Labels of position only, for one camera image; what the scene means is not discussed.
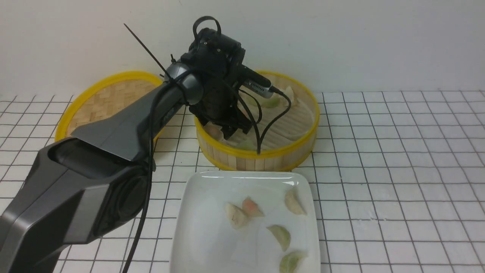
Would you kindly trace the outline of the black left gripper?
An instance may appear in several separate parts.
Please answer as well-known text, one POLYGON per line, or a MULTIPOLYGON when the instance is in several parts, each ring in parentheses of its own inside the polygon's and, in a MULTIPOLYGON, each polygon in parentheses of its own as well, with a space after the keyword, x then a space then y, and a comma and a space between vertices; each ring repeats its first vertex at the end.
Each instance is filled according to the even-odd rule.
POLYGON ((220 126, 229 139, 236 131, 248 133, 251 120, 238 108, 241 86, 241 62, 245 50, 241 44, 210 28, 201 29, 183 54, 181 62, 196 70, 203 87, 202 98, 189 107, 202 126, 209 122, 220 126))

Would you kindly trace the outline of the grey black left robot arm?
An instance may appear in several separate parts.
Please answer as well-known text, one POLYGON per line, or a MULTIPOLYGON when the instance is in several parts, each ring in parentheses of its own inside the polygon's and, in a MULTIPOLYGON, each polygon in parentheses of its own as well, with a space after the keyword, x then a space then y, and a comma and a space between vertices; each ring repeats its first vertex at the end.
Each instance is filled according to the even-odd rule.
POLYGON ((245 50, 202 29, 161 85, 110 118, 39 150, 23 188, 1 216, 1 272, 52 273, 61 252, 135 218, 149 197, 155 137, 184 105, 223 136, 248 132, 238 109, 245 50))

